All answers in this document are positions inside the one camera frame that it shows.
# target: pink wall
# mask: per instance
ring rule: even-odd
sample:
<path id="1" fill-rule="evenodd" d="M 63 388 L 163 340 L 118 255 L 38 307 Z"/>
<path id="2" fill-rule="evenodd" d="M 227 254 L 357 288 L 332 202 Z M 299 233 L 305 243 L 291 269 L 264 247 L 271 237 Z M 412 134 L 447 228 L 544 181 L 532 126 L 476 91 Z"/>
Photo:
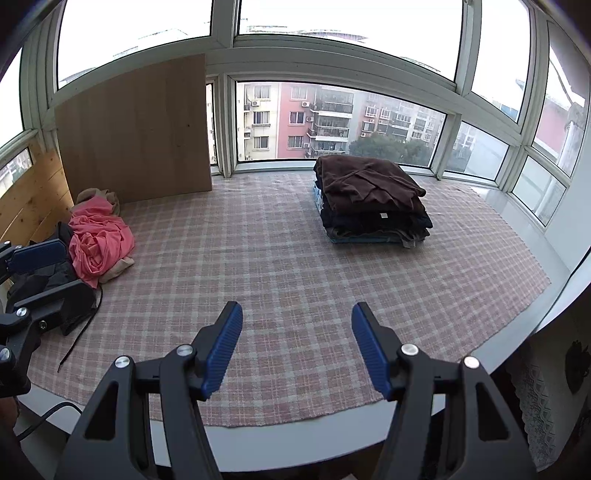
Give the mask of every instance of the pink wall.
<path id="1" fill-rule="evenodd" d="M 307 86 L 306 100 L 292 100 L 291 87 L 299 86 L 298 83 L 281 83 L 279 90 L 279 131 L 277 135 L 277 158 L 305 158 L 306 148 L 287 148 L 287 137 L 304 137 L 303 143 L 309 143 L 310 137 L 306 135 L 312 122 L 306 122 L 305 117 L 310 117 L 310 109 L 302 107 L 302 102 L 314 102 L 314 87 Z M 304 125 L 290 125 L 290 112 L 304 112 Z"/>
<path id="2" fill-rule="evenodd" d="M 561 106 L 546 99 L 542 110 L 542 116 L 540 117 L 538 130 L 535 135 L 536 138 L 542 140 L 542 142 L 559 154 L 566 137 L 566 131 L 564 128 L 566 126 L 568 115 L 569 113 Z"/>

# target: black cable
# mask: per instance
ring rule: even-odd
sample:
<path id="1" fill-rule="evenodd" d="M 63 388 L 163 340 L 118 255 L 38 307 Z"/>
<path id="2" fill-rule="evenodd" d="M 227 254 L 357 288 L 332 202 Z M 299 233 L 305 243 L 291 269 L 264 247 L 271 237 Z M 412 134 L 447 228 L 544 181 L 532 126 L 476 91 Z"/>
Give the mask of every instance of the black cable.
<path id="1" fill-rule="evenodd" d="M 49 410 L 47 410 L 39 419 L 39 421 L 33 425 L 31 425 L 29 428 L 27 428 L 26 430 L 24 430 L 23 432 L 19 433 L 17 435 L 17 440 L 19 442 L 23 441 L 25 438 L 27 438 L 31 433 L 33 433 L 35 430 L 37 430 L 39 428 L 39 426 L 46 421 L 49 417 L 51 417 L 55 412 L 57 412 L 60 408 L 63 407 L 72 407 L 75 410 L 78 411 L 78 413 L 80 413 L 80 415 L 82 415 L 82 410 L 80 408 L 78 408 L 77 405 L 74 405 L 72 402 L 69 401 L 63 401 L 61 403 L 58 403 L 57 405 L 53 405 L 52 408 L 50 408 Z"/>
<path id="2" fill-rule="evenodd" d="M 78 343 L 78 340 L 80 340 L 80 337 L 84 334 L 84 332 L 86 331 L 86 329 L 88 328 L 88 326 L 92 322 L 92 319 L 95 317 L 96 312 L 99 311 L 100 304 L 103 303 L 103 286 L 99 284 L 99 288 L 100 288 L 100 300 L 99 300 L 99 304 L 96 306 L 94 312 L 92 312 L 92 314 L 90 315 L 90 318 L 88 318 L 88 321 L 86 322 L 86 325 L 84 325 L 84 328 L 76 336 L 76 339 L 74 340 L 74 343 L 71 345 L 70 349 L 66 352 L 66 354 L 64 355 L 64 358 L 61 359 L 60 364 L 57 367 L 57 371 L 58 372 L 60 371 L 60 368 L 65 363 L 65 361 L 68 360 L 68 357 L 73 352 L 74 347 Z"/>

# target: brown wooden panel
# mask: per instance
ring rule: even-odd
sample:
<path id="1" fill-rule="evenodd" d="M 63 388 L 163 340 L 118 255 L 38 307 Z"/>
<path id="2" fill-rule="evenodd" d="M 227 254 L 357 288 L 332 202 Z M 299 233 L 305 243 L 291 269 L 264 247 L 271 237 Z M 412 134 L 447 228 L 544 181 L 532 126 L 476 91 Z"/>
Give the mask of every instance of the brown wooden panel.
<path id="1" fill-rule="evenodd" d="M 72 197 L 97 187 L 122 203 L 212 189 L 205 55 L 124 73 L 56 107 Z"/>
<path id="2" fill-rule="evenodd" d="M 66 192 L 60 199 L 57 206 L 55 206 L 49 215 L 41 222 L 37 230 L 33 233 L 31 240 L 34 242 L 43 242 L 49 237 L 55 230 L 57 222 L 67 223 L 70 220 L 72 214 L 70 208 L 74 206 L 70 192 Z"/>
<path id="3" fill-rule="evenodd" d="M 26 245 L 43 220 L 69 194 L 63 169 L 46 180 L 16 215 L 0 241 L 10 240 L 13 245 Z"/>
<path id="4" fill-rule="evenodd" d="M 59 170 L 61 161 L 55 151 L 39 155 L 33 166 L 0 197 L 0 235 L 6 231 L 27 202 L 30 202 L 46 185 L 47 180 Z"/>

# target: pink cloth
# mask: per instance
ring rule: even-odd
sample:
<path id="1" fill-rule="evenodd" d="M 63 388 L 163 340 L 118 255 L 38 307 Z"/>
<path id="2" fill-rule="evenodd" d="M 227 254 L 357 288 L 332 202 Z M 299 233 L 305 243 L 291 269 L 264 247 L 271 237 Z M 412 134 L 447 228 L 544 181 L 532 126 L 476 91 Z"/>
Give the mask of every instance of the pink cloth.
<path id="1" fill-rule="evenodd" d="M 94 196 L 76 206 L 69 222 L 74 230 L 70 241 L 74 270 L 93 288 L 135 245 L 131 230 L 121 217 L 111 215 L 112 210 L 107 199 Z"/>

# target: plaid tablecloth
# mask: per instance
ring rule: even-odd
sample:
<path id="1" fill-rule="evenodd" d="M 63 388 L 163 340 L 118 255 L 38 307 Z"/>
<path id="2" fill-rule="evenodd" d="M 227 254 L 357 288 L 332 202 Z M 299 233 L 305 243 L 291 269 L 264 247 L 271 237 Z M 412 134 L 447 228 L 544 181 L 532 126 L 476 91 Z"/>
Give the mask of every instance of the plaid tablecloth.
<path id="1" fill-rule="evenodd" d="M 308 419 L 380 399 L 350 313 L 367 301 L 403 341 L 458 360 L 503 328 L 549 280 L 522 240 L 472 189 L 419 177 L 433 220 L 416 249 L 335 245 L 312 194 L 313 173 L 215 177 L 213 191 L 123 206 L 135 265 L 105 285 L 100 312 L 76 336 L 44 335 L 33 383 L 84 404 L 109 364 L 162 356 L 212 323 L 228 300 L 244 326 L 209 425 Z M 154 403 L 152 417 L 161 412 Z"/>

